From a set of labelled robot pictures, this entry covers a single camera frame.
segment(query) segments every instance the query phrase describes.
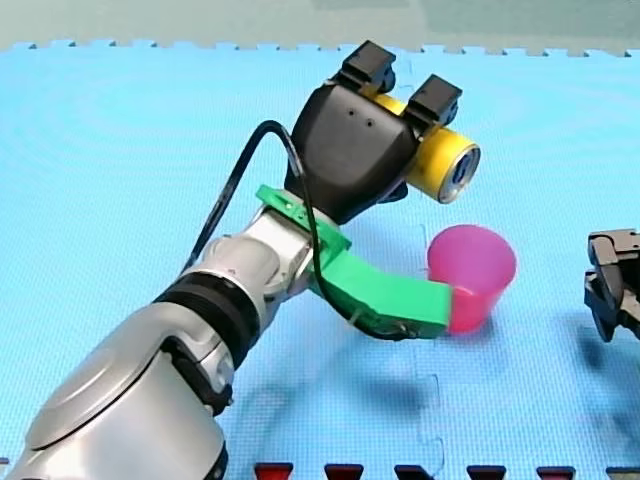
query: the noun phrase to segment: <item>foam mat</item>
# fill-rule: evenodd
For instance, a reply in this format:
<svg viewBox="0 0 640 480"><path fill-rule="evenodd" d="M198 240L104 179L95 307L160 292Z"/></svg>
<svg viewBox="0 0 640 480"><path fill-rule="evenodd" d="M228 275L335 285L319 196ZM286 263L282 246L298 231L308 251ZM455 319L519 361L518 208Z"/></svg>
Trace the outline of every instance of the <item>foam mat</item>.
<svg viewBox="0 0 640 480"><path fill-rule="evenodd" d="M355 48L73 45L0 54L9 462L71 369L173 281L253 128L267 118L291 127ZM640 227L640 52L396 53L395 96L406 100L431 73L463 88L452 127L483 159L452 205L411 192L356 219L345 229L354 252L423 276L430 239L476 223L512 244L517 278L489 327L464 339L380 343L312 295L292 300L220 417L226 478L253 478L265 462L292 464L296 480L326 478L327 464L362 465L364 480L395 478L397 465L444 480L468 478L469 466L510 479L570 467L588 480L640 466L640 345L623 332L602 344L582 303L587 235ZM243 228L259 184L280 185L285 168L266 141L218 233Z"/></svg>

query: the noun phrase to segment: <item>pink cup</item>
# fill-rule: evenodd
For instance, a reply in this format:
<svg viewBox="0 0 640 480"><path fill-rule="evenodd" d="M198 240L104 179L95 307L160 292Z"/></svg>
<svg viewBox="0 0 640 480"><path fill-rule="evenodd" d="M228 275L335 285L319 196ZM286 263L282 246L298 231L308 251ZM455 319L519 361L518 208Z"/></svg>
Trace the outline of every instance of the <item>pink cup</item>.
<svg viewBox="0 0 640 480"><path fill-rule="evenodd" d="M480 328L516 274L516 256L497 233L475 225L440 232L427 250L429 280L454 287L449 333Z"/></svg>

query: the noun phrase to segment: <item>green gripper attachment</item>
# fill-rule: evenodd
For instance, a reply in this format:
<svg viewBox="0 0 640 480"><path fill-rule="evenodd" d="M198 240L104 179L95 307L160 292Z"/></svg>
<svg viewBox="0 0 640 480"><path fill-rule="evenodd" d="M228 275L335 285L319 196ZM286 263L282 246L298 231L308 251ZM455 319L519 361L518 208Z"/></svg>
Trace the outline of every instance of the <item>green gripper attachment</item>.
<svg viewBox="0 0 640 480"><path fill-rule="evenodd" d="M264 185L257 196L309 230L299 199ZM409 338L435 338L447 329L453 295L449 285L382 272L350 253L351 241L333 225L316 218L316 229L322 277L332 300L352 313L352 322L378 334L404 333ZM311 289L322 297L315 282Z"/></svg>

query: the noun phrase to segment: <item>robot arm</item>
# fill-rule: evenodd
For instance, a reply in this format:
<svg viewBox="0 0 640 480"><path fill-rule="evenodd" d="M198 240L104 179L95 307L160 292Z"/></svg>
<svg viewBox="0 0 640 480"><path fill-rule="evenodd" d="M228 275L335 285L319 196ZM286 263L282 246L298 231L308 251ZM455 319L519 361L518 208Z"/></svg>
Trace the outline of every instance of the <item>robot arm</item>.
<svg viewBox="0 0 640 480"><path fill-rule="evenodd" d="M478 164L477 146L445 128L461 91L432 76L404 105L385 95L394 58L365 42L313 92L291 137L275 122L258 127L179 278L53 393L8 480L222 478L228 456L212 417L231 404L234 372L279 306L307 289L376 338L444 331L449 286L378 270L340 230L404 198L407 184L448 203ZM209 241L268 132L289 153L284 189L262 186L247 228Z"/></svg>
<svg viewBox="0 0 640 480"><path fill-rule="evenodd" d="M589 235L593 269L585 273L584 301L600 337L613 339L618 326L640 338L640 237L635 230L610 230Z"/></svg>

